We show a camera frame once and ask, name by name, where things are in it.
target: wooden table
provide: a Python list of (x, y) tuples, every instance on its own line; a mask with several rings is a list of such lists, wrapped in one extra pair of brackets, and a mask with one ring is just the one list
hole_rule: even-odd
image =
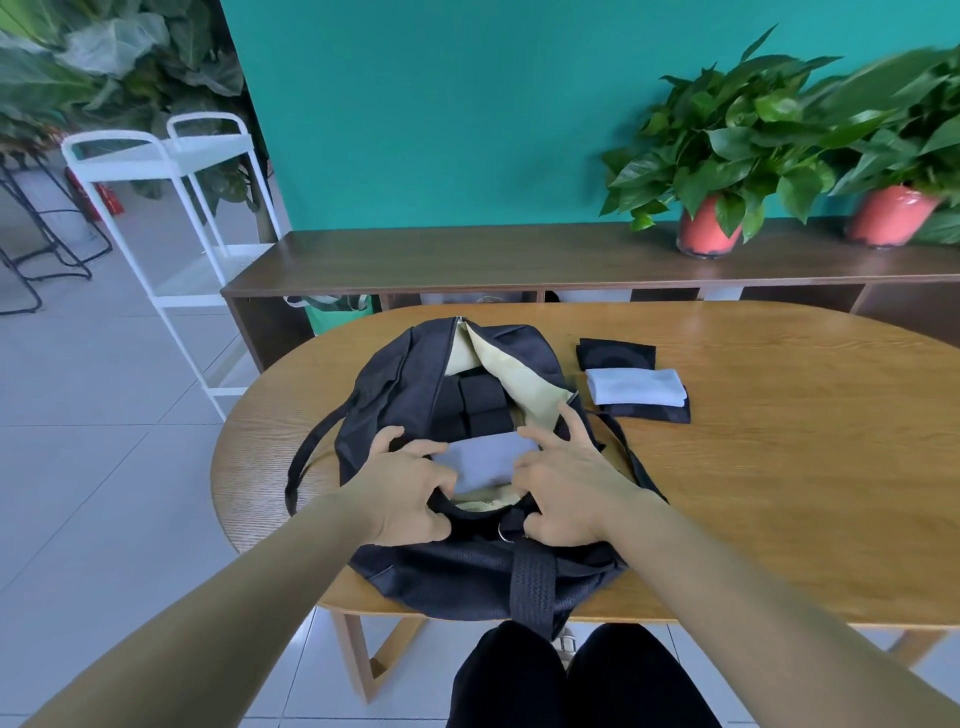
[(846, 243), (841, 218), (768, 220), (717, 260), (677, 252), (676, 225), (624, 224), (294, 231), (233, 279), (224, 298), (264, 371), (313, 336), (283, 296), (378, 294), (384, 307), (420, 293), (632, 288), (637, 299), (696, 299), (746, 286), (743, 298), (812, 303), (906, 326), (960, 346), (960, 251)]
[[(693, 424), (621, 423), (675, 507), (850, 624), (908, 630), (894, 647), (908, 664), (960, 626), (960, 351), (788, 303), (416, 306), (336, 328), (267, 370), (224, 425), (213, 500), (238, 550), (286, 522), (293, 453), (371, 355), (414, 324), (458, 314), (536, 326), (587, 398), (574, 355), (580, 337), (656, 345), (658, 365), (684, 380)], [(332, 441), (318, 446), (301, 498), (339, 486)], [(606, 453), (625, 469), (616, 447)], [(423, 617), (402, 619), (370, 660), (357, 615), (410, 610), (349, 568), (320, 604), (333, 613), (355, 687), (370, 699)], [(672, 616), (628, 572), (572, 618)]]

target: brown wooden shelf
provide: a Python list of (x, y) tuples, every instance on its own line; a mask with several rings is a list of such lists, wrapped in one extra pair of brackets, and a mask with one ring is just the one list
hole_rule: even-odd
[(687, 288), (960, 280), (951, 246), (869, 250), (841, 218), (768, 220), (716, 260), (680, 255), (676, 224), (301, 231), (284, 236), (226, 288), (232, 297), (566, 288)]

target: person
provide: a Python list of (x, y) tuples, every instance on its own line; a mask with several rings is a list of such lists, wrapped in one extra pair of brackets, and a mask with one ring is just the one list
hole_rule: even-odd
[[(564, 441), (522, 427), (541, 449), (516, 462), (534, 495), (530, 538), (609, 541), (676, 615), (763, 728), (960, 725), (960, 706), (775, 576), (735, 554), (590, 444), (563, 405)], [(360, 472), (116, 645), (24, 725), (57, 728), (239, 723), (294, 632), (362, 544), (445, 538), (429, 511), (456, 473), (425, 440), (373, 440)], [(639, 625), (604, 625), (564, 672), (551, 645), (504, 622), (453, 683), (451, 728), (718, 725), (673, 657)]]

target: backpack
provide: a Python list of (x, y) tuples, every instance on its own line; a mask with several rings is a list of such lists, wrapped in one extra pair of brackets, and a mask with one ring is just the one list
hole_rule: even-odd
[[(569, 432), (557, 407), (567, 401), (602, 449), (580, 397), (566, 388), (556, 354), (534, 327), (481, 327), (462, 317), (434, 319), (408, 328), (374, 354), (347, 401), (307, 435), (290, 465), (287, 511), (291, 516), (296, 512), (303, 469), (337, 422), (344, 421), (334, 443), (343, 484), (360, 470), (381, 428), (403, 425), (404, 439), (429, 439), (444, 376), (477, 367), (499, 379), (525, 422), (566, 440)], [(637, 485), (662, 497), (627, 446), (616, 419), (592, 414), (625, 449)], [(450, 519), (449, 538), (413, 546), (361, 546), (349, 564), (382, 595), (428, 617), (513, 619), (551, 640), (574, 607), (626, 569), (606, 542), (551, 547), (526, 538), (523, 521), (538, 512), (531, 494), (506, 504), (473, 503), (469, 510), (462, 505), (435, 490), (427, 506)]]

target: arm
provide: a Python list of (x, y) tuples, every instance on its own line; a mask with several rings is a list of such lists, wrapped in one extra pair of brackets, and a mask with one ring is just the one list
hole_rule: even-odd
[(516, 463), (541, 514), (527, 534), (552, 546), (609, 541), (677, 616), (764, 728), (960, 724), (960, 706), (841, 620), (740, 558), (656, 494), (638, 489), (562, 409), (571, 440)]
[(25, 728), (235, 726), (284, 647), (362, 544), (437, 541), (450, 534), (426, 501), (452, 493), (456, 473), (423, 458), (446, 445), (387, 448), (381, 430), (361, 471), (315, 497), (270, 537), (168, 607), (88, 667)]

